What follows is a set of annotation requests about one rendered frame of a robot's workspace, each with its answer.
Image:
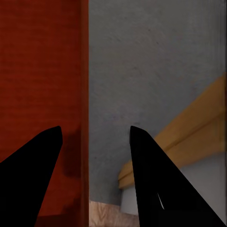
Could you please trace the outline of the storage box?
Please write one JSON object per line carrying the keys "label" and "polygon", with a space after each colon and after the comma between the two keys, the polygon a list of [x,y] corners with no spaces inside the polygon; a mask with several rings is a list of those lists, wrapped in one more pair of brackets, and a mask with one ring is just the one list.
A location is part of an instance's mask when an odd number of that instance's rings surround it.
{"label": "storage box", "polygon": [[89,0],[0,0],[0,163],[56,126],[34,227],[89,227]]}

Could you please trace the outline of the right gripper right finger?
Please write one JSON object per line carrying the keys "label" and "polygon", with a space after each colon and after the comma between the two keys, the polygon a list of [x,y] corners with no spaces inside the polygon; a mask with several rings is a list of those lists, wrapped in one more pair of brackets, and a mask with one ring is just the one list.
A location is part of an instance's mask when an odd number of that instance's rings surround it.
{"label": "right gripper right finger", "polygon": [[147,131],[130,145],[140,227],[227,227]]}

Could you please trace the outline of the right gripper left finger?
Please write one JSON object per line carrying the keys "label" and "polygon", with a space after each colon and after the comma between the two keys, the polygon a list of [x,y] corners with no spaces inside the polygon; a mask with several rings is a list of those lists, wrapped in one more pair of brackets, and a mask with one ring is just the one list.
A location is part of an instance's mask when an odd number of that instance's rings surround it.
{"label": "right gripper left finger", "polygon": [[0,163],[0,227],[34,227],[63,144],[56,126]]}

